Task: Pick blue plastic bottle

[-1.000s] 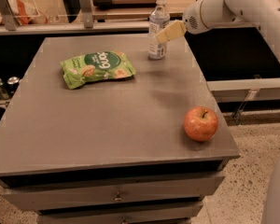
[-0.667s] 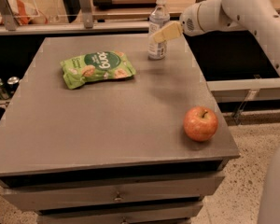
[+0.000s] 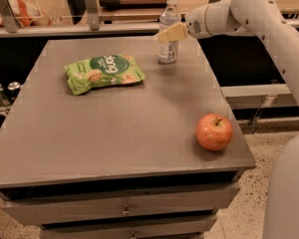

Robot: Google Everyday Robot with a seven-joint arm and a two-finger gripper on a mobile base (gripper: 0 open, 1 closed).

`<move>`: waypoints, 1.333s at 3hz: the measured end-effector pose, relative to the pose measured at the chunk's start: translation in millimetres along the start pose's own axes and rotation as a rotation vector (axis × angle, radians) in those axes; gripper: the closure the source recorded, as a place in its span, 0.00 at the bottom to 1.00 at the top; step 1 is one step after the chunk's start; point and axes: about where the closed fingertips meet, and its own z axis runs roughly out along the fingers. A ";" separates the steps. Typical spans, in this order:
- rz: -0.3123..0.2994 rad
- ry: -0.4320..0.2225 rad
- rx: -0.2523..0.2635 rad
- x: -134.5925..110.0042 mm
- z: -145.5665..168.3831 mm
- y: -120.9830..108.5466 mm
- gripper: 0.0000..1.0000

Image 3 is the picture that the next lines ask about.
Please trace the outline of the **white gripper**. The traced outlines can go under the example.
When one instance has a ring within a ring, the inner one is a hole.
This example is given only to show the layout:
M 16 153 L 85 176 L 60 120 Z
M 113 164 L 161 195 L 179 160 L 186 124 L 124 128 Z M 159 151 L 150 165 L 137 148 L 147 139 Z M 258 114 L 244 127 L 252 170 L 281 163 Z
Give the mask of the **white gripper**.
M 206 12 L 208 5 L 202 5 L 191 10 L 185 17 L 185 24 L 178 22 L 159 31 L 157 39 L 161 43 L 180 41 L 189 34 L 195 39 L 208 38 L 210 33 L 206 27 Z

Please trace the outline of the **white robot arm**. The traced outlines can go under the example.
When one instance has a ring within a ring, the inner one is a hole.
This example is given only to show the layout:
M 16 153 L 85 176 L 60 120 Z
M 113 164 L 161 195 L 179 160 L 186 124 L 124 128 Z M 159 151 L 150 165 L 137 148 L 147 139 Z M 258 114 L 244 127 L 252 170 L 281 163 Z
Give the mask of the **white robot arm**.
M 275 0 L 202 5 L 157 38 L 163 43 L 245 32 L 262 42 L 299 107 L 299 32 L 283 18 Z M 262 238 L 299 239 L 299 134 L 284 146 L 271 169 Z

